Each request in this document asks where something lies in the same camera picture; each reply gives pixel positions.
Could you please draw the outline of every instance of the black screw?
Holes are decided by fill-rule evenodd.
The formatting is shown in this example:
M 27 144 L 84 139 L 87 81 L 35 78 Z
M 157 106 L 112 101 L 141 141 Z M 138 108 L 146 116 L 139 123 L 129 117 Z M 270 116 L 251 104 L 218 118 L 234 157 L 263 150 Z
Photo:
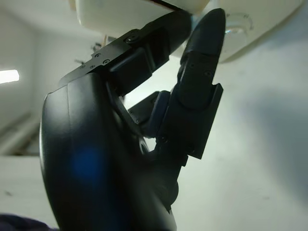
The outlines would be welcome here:
M 205 76 L 207 76 L 207 77 L 210 77 L 210 76 L 211 76 L 211 72 L 210 72 L 210 71 L 206 71 L 204 74 L 205 74 Z
M 186 152 L 187 154 L 193 154 L 193 152 L 194 152 L 194 147 L 193 147 L 192 145 L 187 146 L 186 149 L 185 149 L 185 152 Z
M 110 62 L 110 59 L 106 59 L 106 60 L 104 60 L 103 65 L 106 65 L 109 62 Z
M 139 39 L 139 35 L 131 35 L 129 38 L 126 40 L 126 43 L 134 43 Z
M 167 143 L 167 142 L 168 142 L 168 139 L 167 139 L 166 136 L 160 136 L 160 137 L 158 138 L 158 140 L 159 140 L 159 142 L 161 142 L 161 143 Z

